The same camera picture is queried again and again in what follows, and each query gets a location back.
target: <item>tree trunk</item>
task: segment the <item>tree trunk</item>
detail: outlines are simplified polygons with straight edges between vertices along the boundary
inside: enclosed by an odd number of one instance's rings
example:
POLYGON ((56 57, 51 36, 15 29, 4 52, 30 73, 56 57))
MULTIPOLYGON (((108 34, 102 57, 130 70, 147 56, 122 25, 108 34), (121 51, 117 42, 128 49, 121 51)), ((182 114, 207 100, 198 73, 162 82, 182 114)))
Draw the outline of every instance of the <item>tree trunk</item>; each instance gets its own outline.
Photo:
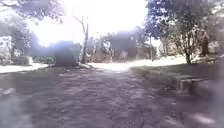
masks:
POLYGON ((13 46, 12 49, 10 50, 10 56, 11 60, 13 61, 15 59, 15 47, 13 46))
POLYGON ((187 64, 191 64, 191 56, 188 53, 185 53, 185 59, 187 61, 187 64))
POLYGON ((206 56, 209 54, 208 50, 208 39, 205 37, 203 43, 202 43, 202 55, 206 56))
POLYGON ((153 47, 152 47, 152 37, 150 36, 149 40, 150 40, 150 56, 151 56, 151 60, 153 61, 153 47))
POLYGON ((85 40, 82 46, 82 55, 81 55, 81 63, 85 64, 86 63, 86 48, 88 44, 88 39, 89 39, 89 25, 87 24, 85 32, 85 40))

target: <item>tall tree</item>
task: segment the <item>tall tree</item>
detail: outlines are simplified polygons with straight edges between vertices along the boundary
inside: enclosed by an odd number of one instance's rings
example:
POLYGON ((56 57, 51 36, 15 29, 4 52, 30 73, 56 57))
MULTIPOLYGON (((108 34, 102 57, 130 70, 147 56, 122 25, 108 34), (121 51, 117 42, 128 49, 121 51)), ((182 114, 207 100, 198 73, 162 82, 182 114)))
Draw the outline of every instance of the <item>tall tree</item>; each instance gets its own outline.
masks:
POLYGON ((89 22, 88 22, 88 17, 86 19, 84 19, 84 17, 81 18, 81 20, 79 18, 77 18, 76 16, 73 16, 73 18, 78 21, 80 23, 80 25, 82 26, 82 31, 84 34, 84 42, 82 45, 82 50, 81 50, 81 63, 86 63, 86 49, 87 49, 87 45, 88 45, 88 40, 89 40, 89 22))
POLYGON ((146 32, 155 38, 175 37, 178 49, 191 64, 195 29, 211 14, 207 0, 148 0, 146 32))

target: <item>dirt path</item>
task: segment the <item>dirt path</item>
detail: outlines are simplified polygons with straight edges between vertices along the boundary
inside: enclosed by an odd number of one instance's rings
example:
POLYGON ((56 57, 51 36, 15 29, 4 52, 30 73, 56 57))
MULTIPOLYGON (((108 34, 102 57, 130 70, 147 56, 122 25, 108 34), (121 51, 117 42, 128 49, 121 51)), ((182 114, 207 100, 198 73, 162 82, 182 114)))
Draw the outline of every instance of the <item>dirt path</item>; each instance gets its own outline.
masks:
POLYGON ((172 90, 131 71, 48 68, 0 78, 11 88, 0 96, 1 128, 192 127, 172 90))

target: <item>sunlight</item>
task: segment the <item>sunlight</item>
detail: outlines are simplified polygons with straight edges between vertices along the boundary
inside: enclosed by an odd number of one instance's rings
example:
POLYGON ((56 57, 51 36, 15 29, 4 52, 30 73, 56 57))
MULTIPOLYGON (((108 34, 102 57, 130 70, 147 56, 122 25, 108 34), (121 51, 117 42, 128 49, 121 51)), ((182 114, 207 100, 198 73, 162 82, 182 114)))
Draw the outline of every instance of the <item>sunlight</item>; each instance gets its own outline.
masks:
POLYGON ((177 57, 167 57, 161 58, 160 60, 137 60, 127 63, 89 63, 91 66, 111 70, 111 71, 127 71, 133 67, 141 67, 141 66, 151 66, 151 67, 158 67, 158 66, 169 66, 169 65, 178 65, 178 64, 185 64, 186 60, 184 57, 177 56, 177 57))
POLYGON ((80 23, 88 17, 89 35, 97 36, 108 32, 132 30, 144 23, 147 9, 144 0, 64 0, 65 16, 63 24, 53 23, 46 17, 33 27, 42 46, 49 46, 61 40, 83 42, 84 34, 80 23))

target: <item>curb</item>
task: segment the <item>curb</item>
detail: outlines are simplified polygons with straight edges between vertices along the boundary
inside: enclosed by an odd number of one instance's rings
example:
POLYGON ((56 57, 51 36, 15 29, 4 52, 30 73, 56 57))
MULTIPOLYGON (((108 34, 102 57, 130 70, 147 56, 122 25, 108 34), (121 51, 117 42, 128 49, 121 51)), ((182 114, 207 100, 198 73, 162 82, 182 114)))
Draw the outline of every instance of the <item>curb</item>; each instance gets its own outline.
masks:
POLYGON ((175 89, 180 95, 197 95, 208 97, 212 94, 214 86, 211 80, 193 77, 191 75, 181 75, 155 70, 145 71, 138 68, 143 77, 157 84, 163 84, 175 89))

